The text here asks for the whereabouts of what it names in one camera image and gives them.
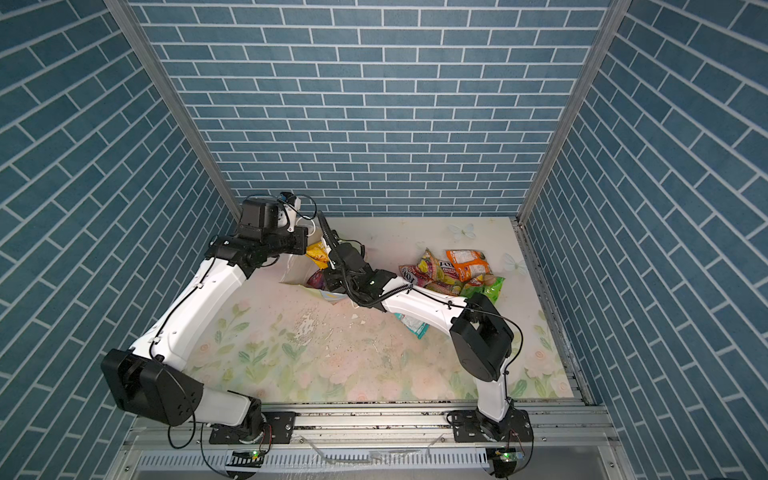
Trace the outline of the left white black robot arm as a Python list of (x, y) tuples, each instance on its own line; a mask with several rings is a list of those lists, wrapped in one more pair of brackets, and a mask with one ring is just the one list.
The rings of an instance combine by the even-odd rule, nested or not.
[(264, 438), (260, 400), (209, 388), (184, 369), (219, 309), (255, 270), (305, 253), (301, 200), (291, 192), (246, 198), (234, 234), (211, 240), (198, 271), (160, 319), (128, 349), (106, 354), (101, 370), (119, 409), (169, 427), (219, 426), (240, 443)]

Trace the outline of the purple snack packet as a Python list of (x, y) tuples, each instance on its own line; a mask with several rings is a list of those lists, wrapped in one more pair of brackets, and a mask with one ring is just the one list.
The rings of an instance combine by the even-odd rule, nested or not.
[(323, 270), (317, 270), (306, 281), (306, 286), (311, 289), (326, 291), (326, 280)]

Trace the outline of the green snack packet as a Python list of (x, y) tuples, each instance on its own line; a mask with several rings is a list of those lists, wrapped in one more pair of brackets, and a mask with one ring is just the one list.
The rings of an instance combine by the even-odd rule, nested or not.
[(481, 293), (495, 304), (500, 297), (504, 281), (504, 277), (493, 274), (478, 275), (463, 285), (460, 296), (470, 298), (477, 293)]

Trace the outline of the pastel printed paper bag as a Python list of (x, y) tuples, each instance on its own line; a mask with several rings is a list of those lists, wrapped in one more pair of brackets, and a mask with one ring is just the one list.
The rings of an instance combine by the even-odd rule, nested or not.
[(307, 279), (317, 270), (320, 269), (305, 254), (300, 256), (289, 255), (283, 276), (280, 279), (280, 283), (293, 287), (294, 289), (298, 289), (299, 291), (307, 293), (317, 299), (322, 299), (323, 301), (331, 304), (346, 300), (347, 295), (345, 293), (333, 293), (328, 290), (315, 290), (306, 286)]

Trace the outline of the teal candy bag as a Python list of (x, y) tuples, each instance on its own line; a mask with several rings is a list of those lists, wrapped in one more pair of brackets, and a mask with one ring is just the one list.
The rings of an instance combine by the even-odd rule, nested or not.
[(404, 314), (397, 313), (396, 318), (418, 339), (421, 339), (429, 328), (427, 323), (416, 320)]

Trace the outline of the orange white snack packet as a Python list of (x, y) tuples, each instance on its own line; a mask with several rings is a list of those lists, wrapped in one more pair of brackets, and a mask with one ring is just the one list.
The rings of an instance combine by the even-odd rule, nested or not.
[(445, 254), (462, 283), (492, 272), (486, 256), (481, 251), (454, 249), (447, 250)]

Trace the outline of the pink yellow Fox's candy bag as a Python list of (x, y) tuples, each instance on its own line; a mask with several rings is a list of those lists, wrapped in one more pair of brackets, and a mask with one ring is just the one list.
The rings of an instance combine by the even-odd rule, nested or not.
[(440, 260), (426, 249), (420, 260), (414, 265), (400, 265), (401, 276), (419, 287), (426, 287), (433, 282), (443, 282), (446, 279)]

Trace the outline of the yellow corn snack packet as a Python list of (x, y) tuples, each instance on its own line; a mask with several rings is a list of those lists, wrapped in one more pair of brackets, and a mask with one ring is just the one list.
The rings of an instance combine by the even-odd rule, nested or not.
[(309, 245), (305, 255), (309, 257), (320, 270), (324, 270), (330, 265), (328, 250), (322, 241)]

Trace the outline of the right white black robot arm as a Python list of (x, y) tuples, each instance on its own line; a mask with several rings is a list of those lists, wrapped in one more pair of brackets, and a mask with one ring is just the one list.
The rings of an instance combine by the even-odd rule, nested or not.
[(350, 300), (364, 308), (401, 314), (423, 322), (448, 336), (459, 363), (475, 381), (478, 399), (467, 422), (491, 441), (532, 442), (527, 414), (514, 407), (506, 376), (516, 356), (510, 322), (490, 299), (476, 293), (451, 297), (418, 287), (393, 272), (373, 269), (349, 243), (322, 240), (330, 260), (326, 285), (339, 286)]

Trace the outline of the orange Fox's fruits candy bag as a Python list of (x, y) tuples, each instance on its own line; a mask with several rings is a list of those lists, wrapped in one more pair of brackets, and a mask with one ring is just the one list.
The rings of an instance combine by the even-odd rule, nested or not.
[(456, 269), (446, 260), (438, 260), (436, 262), (430, 277), (431, 281), (426, 288), (437, 293), (458, 296), (464, 286)]

